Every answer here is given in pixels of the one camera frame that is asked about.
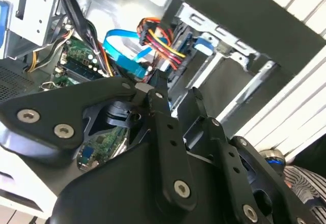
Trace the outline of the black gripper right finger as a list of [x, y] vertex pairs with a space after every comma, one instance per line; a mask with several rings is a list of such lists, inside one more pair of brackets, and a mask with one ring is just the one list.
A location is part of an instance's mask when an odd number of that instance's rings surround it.
[[268, 163], [241, 136], [228, 139], [207, 115], [197, 88], [179, 105], [178, 118], [190, 151], [211, 160], [221, 173], [227, 223], [318, 223], [285, 183], [284, 165]]

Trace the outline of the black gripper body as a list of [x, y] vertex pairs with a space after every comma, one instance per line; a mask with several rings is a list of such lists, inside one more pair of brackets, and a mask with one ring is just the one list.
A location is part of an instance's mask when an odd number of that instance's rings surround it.
[[132, 146], [73, 180], [51, 223], [317, 223], [279, 174], [242, 137], [227, 139], [202, 99], [178, 119], [164, 99], [114, 102], [138, 114]]

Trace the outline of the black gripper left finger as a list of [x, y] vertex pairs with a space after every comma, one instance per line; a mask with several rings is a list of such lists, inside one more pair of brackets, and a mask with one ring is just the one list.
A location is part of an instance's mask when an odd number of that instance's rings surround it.
[[146, 206], [192, 211], [196, 206], [165, 78], [158, 78], [146, 92], [125, 78], [111, 77], [13, 98], [1, 104], [1, 123], [3, 148], [55, 166], [70, 164], [83, 142], [113, 126], [133, 132], [126, 152], [65, 187], [56, 211]]

